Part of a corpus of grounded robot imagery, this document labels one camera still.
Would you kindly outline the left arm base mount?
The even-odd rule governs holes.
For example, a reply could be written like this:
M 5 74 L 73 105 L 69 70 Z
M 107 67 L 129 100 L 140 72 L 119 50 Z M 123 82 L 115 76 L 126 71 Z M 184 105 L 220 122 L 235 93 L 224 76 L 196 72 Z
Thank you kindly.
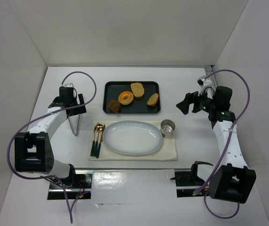
M 67 198 L 69 200 L 80 200 L 91 199 L 91 187 L 92 187 L 93 172 L 87 170 L 76 170 L 74 179 L 61 178 L 64 184 Z M 50 180 L 47 200 L 64 200 L 64 192 L 58 181 Z

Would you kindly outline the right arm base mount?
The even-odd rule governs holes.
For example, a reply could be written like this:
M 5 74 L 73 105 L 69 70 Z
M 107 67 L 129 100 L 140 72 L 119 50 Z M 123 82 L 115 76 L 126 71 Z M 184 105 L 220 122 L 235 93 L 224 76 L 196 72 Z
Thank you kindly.
M 189 169 L 176 169 L 170 181 L 175 182 L 177 198 L 193 197 L 193 191 L 204 184 L 204 180 L 194 177 Z

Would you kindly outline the brown chocolate croissant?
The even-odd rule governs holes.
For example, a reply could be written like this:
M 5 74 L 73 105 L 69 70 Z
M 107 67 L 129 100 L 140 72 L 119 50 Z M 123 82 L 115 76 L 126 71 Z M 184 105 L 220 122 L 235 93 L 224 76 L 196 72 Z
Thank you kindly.
M 120 108 L 121 108 L 121 103 L 118 100 L 111 100 L 108 104 L 108 108 L 113 112 L 113 113 L 119 113 Z

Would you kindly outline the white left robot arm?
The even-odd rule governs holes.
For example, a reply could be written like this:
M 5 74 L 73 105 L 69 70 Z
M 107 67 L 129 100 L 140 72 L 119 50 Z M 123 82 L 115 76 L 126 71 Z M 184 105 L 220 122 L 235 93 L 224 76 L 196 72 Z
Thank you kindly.
M 77 94 L 74 87 L 61 86 L 59 96 L 48 106 L 48 116 L 39 119 L 27 132 L 15 135 L 15 170 L 51 175 L 50 180 L 60 184 L 55 179 L 58 177 L 66 188 L 71 188 L 77 180 L 75 168 L 54 158 L 51 138 L 70 116 L 80 119 L 86 112 L 83 95 Z

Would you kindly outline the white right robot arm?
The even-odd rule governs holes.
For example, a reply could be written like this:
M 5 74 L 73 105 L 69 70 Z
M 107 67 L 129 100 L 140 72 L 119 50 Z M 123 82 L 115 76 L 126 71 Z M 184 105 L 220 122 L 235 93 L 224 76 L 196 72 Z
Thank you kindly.
M 256 173 L 245 162 L 237 138 L 237 117 L 229 111 L 232 89 L 218 86 L 212 98 L 205 89 L 187 93 L 176 107 L 184 115 L 193 105 L 193 113 L 208 113 L 212 129 L 218 141 L 220 158 L 204 184 L 193 193 L 200 193 L 206 186 L 213 199 L 244 204 L 256 180 Z

